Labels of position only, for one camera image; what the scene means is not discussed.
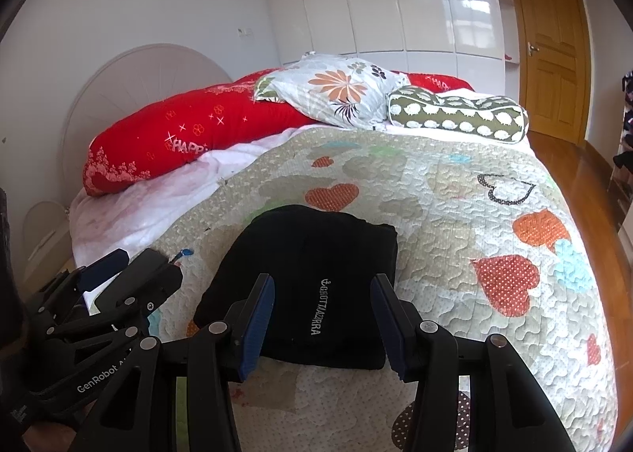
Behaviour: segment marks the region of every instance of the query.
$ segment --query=red heart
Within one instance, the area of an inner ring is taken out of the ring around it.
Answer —
[[[334,164],[334,160],[330,158],[330,156],[322,156],[320,158],[315,159],[315,162],[312,163],[312,166],[314,166],[315,168],[324,168],[325,166],[330,166],[333,164]]]
[[[198,328],[198,326],[194,323],[193,320],[191,320],[189,324],[187,325],[187,337],[188,338],[192,337],[199,330],[200,329]]]
[[[358,197],[355,184],[337,184],[331,188],[314,188],[306,193],[306,202],[323,211],[340,211]]]
[[[523,256],[484,257],[471,261],[490,305],[503,316],[523,316],[530,309],[528,290],[540,282],[539,269]]]
[[[600,345],[597,344],[596,335],[591,334],[587,340],[587,364],[597,365],[600,359],[602,359]]]

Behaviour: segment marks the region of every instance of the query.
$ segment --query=wooden floor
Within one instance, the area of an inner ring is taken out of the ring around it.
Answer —
[[[535,132],[529,133],[529,140],[563,192],[596,274],[615,362],[617,435],[633,418],[633,312],[631,271],[618,239],[606,186],[583,149]]]

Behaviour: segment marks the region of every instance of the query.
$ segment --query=white wardrobe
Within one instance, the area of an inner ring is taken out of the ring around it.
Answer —
[[[499,0],[268,0],[283,63],[306,51],[456,75],[505,93]]]

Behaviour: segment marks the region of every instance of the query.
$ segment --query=black heart outline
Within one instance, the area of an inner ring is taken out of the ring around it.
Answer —
[[[507,177],[517,182],[527,184],[530,187],[530,189],[527,191],[527,193],[525,194],[525,197],[523,197],[522,199],[501,200],[495,197],[495,194],[493,193],[495,191],[496,186],[494,184],[487,183],[485,180],[486,177]],[[502,206],[518,206],[519,204],[523,204],[523,202],[527,200],[527,197],[529,197],[530,194],[532,193],[532,190],[536,188],[536,184],[532,184],[531,182],[525,182],[524,180],[515,179],[514,177],[508,177],[507,175],[502,175],[502,174],[479,174],[477,175],[477,181],[480,185],[489,189],[488,198],[492,200],[493,202],[496,202],[497,204],[501,204]]]

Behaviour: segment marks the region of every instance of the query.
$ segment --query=white headboard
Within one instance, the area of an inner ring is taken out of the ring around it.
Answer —
[[[224,82],[229,76],[211,59],[168,43],[132,49],[101,67],[79,92],[64,128],[64,203],[81,190],[81,171],[97,134],[151,102]]]

